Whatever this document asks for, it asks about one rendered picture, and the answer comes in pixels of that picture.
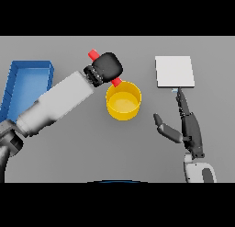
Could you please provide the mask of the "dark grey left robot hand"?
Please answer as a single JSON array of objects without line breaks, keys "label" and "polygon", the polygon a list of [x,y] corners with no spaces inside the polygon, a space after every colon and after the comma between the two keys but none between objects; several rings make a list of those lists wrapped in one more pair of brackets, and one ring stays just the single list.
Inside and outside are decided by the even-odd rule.
[{"label": "dark grey left robot hand", "polygon": [[113,52],[99,55],[96,50],[91,50],[88,56],[93,62],[84,68],[84,74],[94,87],[112,82],[123,73],[123,67]]}]

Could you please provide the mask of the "blue tray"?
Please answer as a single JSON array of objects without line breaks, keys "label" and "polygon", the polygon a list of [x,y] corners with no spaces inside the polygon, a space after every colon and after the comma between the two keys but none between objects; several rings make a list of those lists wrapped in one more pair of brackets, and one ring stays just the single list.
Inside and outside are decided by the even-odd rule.
[{"label": "blue tray", "polygon": [[50,90],[54,68],[51,61],[12,61],[0,104],[0,122],[17,117]]}]

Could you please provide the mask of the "red beaker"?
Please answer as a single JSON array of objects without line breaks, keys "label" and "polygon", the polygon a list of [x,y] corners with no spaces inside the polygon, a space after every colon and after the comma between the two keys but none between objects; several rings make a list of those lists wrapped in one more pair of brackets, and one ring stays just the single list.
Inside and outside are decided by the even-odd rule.
[{"label": "red beaker", "polygon": [[117,87],[122,82],[119,77],[123,72],[123,67],[114,53],[106,52],[99,55],[95,49],[92,49],[88,52],[88,56],[93,61],[92,71],[99,85],[111,83]]}]

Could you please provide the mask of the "pale square measuring scale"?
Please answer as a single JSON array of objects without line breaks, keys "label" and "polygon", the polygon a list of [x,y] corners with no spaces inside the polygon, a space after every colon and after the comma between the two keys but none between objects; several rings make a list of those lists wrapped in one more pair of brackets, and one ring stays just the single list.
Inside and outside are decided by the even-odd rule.
[{"label": "pale square measuring scale", "polygon": [[193,88],[195,86],[189,56],[156,56],[155,69],[159,88]]}]

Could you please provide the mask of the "yellow bowl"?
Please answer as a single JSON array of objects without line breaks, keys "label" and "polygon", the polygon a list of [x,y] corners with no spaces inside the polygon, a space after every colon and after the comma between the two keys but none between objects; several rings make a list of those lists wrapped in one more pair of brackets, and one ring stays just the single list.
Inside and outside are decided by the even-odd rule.
[{"label": "yellow bowl", "polygon": [[131,82],[122,81],[118,86],[110,86],[106,91],[106,109],[116,120],[130,120],[140,110],[141,91]]}]

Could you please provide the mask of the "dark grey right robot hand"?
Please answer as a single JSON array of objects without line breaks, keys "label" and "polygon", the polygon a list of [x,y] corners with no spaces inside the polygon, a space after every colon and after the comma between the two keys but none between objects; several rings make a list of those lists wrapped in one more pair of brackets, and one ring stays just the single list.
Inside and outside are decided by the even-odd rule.
[{"label": "dark grey right robot hand", "polygon": [[175,143],[183,143],[185,149],[188,150],[194,159],[204,158],[203,143],[201,130],[197,118],[193,112],[189,110],[185,94],[182,88],[179,87],[176,95],[176,101],[179,108],[179,114],[182,121],[182,131],[170,127],[164,123],[161,117],[157,114],[153,114],[157,131],[165,138]]}]

